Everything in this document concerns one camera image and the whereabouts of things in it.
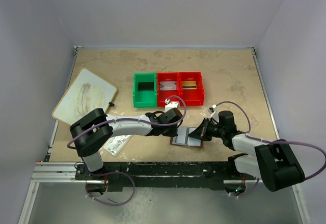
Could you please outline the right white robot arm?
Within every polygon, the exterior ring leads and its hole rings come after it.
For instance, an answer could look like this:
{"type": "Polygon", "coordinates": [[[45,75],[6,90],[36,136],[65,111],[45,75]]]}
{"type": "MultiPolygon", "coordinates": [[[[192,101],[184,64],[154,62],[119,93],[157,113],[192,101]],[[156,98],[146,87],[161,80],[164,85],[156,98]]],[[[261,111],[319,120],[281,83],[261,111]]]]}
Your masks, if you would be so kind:
{"type": "Polygon", "coordinates": [[[228,172],[260,179],[271,192],[305,180],[304,171],[286,141],[264,143],[253,139],[237,129],[234,114],[229,110],[219,112],[217,118],[205,118],[189,137],[203,142],[220,138],[224,146],[239,152],[228,157],[228,172]]]}

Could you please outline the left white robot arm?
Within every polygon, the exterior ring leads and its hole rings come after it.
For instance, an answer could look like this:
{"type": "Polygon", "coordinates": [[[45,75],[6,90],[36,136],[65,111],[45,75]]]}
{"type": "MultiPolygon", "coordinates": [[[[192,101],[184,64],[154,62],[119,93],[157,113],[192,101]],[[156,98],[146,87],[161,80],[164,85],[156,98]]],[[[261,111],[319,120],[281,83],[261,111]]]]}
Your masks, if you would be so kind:
{"type": "Polygon", "coordinates": [[[109,138],[123,135],[173,137],[183,118],[184,114],[177,108],[135,117],[107,115],[97,108],[70,126],[72,141],[67,147],[77,151],[90,172],[99,173],[104,167],[99,150],[109,138]]]}

